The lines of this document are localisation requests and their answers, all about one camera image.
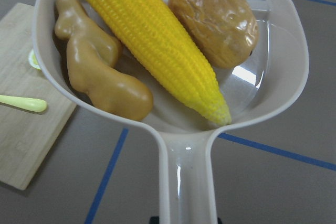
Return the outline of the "beige plastic dustpan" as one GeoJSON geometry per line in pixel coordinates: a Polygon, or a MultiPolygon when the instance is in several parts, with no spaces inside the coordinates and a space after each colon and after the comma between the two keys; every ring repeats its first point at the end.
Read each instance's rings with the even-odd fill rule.
{"type": "MultiPolygon", "coordinates": [[[[160,223],[217,223],[211,148],[229,130],[247,127],[281,113],[303,91],[309,72],[305,33],[292,0],[249,0],[257,17],[259,44],[252,57],[234,70],[216,69],[229,104],[231,125],[214,128],[196,112],[169,95],[130,55],[120,61],[124,71],[146,83],[154,95],[154,109],[142,122],[124,119],[94,108],[70,87],[60,41],[55,37],[56,0],[36,0],[33,46],[46,78],[77,105],[123,124],[135,132],[147,131],[159,148],[160,223]]],[[[107,26],[85,1],[89,16],[107,26]]]]}

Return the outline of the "bamboo cutting board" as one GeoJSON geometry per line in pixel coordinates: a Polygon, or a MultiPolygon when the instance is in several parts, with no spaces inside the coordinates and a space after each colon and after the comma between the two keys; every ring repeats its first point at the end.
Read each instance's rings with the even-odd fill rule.
{"type": "Polygon", "coordinates": [[[1,94],[48,103],[42,113],[1,104],[1,181],[19,190],[27,188],[76,107],[28,62],[33,12],[17,3],[1,19],[1,94]]]}

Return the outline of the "yellow plastic toy knife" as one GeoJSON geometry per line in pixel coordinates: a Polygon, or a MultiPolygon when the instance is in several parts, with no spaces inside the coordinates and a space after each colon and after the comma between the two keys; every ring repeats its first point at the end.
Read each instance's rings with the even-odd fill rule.
{"type": "Polygon", "coordinates": [[[1,103],[30,112],[44,112],[48,104],[45,100],[27,97],[1,95],[1,103]]]}

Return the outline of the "yellow toy corn cob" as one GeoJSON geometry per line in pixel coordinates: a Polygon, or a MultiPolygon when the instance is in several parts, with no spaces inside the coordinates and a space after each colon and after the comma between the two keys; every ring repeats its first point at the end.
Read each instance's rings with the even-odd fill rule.
{"type": "Polygon", "coordinates": [[[162,0],[86,0],[177,100],[224,126],[231,115],[215,72],[162,0]]]}

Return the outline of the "brown toy potato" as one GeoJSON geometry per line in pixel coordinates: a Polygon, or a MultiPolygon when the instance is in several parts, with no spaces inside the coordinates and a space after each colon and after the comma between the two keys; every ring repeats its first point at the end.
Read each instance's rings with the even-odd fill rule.
{"type": "Polygon", "coordinates": [[[240,65],[257,46],[257,19],[246,0],[168,0],[168,6],[216,67],[240,65]]]}

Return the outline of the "tan toy ginger root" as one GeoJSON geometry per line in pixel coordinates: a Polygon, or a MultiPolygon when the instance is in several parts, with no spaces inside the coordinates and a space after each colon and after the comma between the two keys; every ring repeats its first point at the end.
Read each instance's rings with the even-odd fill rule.
{"type": "Polygon", "coordinates": [[[56,0],[54,32],[67,42],[66,60],[71,86],[86,94],[93,106],[140,121],[153,108],[150,89],[137,78],[115,70],[122,45],[86,13],[79,0],[56,0]]]}

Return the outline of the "yellow toy lemon slices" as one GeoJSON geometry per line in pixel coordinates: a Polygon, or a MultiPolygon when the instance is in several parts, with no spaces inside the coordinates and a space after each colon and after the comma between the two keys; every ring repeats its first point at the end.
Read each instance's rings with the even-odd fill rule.
{"type": "Polygon", "coordinates": [[[30,64],[31,67],[33,67],[36,70],[41,71],[41,68],[40,68],[40,66],[38,64],[38,61],[36,59],[36,56],[35,56],[35,53],[34,53],[33,49],[28,54],[28,62],[29,62],[29,64],[30,64]]]}

